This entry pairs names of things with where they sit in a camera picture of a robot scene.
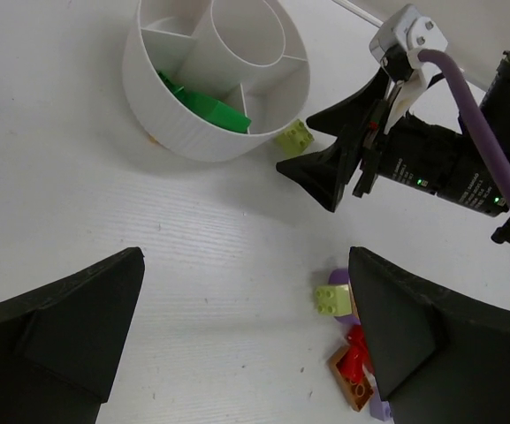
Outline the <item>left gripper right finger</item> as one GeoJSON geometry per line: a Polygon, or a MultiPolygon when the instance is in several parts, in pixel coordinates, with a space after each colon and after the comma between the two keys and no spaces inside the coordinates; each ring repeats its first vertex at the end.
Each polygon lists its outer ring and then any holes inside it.
{"type": "Polygon", "coordinates": [[[348,272],[380,397],[396,423],[510,423],[510,311],[365,247],[348,272]]]}

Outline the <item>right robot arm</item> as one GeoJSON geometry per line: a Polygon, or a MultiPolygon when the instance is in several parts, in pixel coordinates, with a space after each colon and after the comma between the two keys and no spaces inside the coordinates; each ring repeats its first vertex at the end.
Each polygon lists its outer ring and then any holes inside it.
{"type": "MultiPolygon", "coordinates": [[[[454,132],[410,113],[393,128],[387,126],[390,83],[380,69],[358,92],[309,117],[308,127],[333,136],[334,143],[321,152],[277,163],[277,172],[330,212],[359,170],[356,197],[370,193],[376,179],[383,177],[487,216],[506,213],[506,200],[468,129],[454,132]]],[[[510,163],[510,51],[480,109],[510,163]]]]}

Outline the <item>dark green curved lego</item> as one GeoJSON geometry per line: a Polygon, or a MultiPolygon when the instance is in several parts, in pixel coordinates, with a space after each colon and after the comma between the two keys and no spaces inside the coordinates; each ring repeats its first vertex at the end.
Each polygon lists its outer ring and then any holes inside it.
{"type": "Polygon", "coordinates": [[[197,117],[227,131],[247,133],[251,125],[251,119],[244,113],[209,95],[184,91],[179,99],[197,117]]]}

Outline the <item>light yellow lego brick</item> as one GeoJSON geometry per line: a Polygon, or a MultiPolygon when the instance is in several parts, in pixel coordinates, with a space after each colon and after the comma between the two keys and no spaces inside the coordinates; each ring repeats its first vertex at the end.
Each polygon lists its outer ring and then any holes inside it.
{"type": "Polygon", "coordinates": [[[353,312],[348,284],[318,286],[314,297],[319,314],[341,317],[353,312]]]}

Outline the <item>purple butterfly curved lego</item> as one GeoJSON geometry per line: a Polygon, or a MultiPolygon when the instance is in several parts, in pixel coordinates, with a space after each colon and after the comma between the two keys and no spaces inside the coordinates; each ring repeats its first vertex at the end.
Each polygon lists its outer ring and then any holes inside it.
{"type": "Polygon", "coordinates": [[[357,310],[354,303],[354,296],[352,292],[352,287],[350,283],[349,273],[348,269],[335,269],[331,272],[329,276],[329,285],[342,285],[342,284],[348,284],[349,290],[350,290],[350,297],[353,307],[353,312],[350,315],[341,316],[341,317],[335,317],[339,322],[344,323],[346,325],[354,324],[358,321],[357,317],[357,310]]]}

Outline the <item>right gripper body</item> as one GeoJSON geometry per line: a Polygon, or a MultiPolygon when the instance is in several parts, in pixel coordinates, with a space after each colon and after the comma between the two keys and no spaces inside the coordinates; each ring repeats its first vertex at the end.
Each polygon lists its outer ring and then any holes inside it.
{"type": "Polygon", "coordinates": [[[372,191],[377,178],[404,186],[454,204],[498,216],[508,211],[506,201],[467,134],[423,122],[406,113],[388,134],[383,134],[386,101],[358,102],[361,118],[361,146],[358,153],[361,175],[353,196],[372,191]]]}

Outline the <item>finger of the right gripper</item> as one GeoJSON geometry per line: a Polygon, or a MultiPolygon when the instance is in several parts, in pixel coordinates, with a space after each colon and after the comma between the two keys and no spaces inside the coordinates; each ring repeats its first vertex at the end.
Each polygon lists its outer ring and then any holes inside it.
{"type": "Polygon", "coordinates": [[[391,82],[384,70],[378,70],[359,91],[308,117],[307,127],[334,137],[339,136],[346,125],[357,127],[375,101],[385,98],[391,82]]]}
{"type": "Polygon", "coordinates": [[[323,151],[278,162],[276,171],[334,213],[360,160],[360,145],[337,140],[323,151]]]}

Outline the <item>lone light yellow lego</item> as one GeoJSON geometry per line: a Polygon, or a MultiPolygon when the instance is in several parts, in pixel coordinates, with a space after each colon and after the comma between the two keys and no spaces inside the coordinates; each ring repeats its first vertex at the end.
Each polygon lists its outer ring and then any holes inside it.
{"type": "Polygon", "coordinates": [[[302,155],[314,140],[315,137],[300,119],[293,121],[275,138],[276,144],[288,157],[302,155]]]}

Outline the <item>green 2x4 lego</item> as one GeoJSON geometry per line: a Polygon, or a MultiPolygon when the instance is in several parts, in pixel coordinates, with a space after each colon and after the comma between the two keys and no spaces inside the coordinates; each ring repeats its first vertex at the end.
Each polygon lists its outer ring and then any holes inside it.
{"type": "Polygon", "coordinates": [[[160,80],[164,83],[170,93],[182,104],[186,102],[186,90],[180,84],[174,83],[163,72],[156,72],[160,80]]]}

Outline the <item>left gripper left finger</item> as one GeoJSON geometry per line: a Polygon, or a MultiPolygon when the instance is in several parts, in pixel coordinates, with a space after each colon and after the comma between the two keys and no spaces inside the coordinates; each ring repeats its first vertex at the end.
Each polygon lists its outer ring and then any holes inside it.
{"type": "Polygon", "coordinates": [[[0,423],[94,423],[115,381],[145,271],[130,247],[0,302],[0,423]]]}

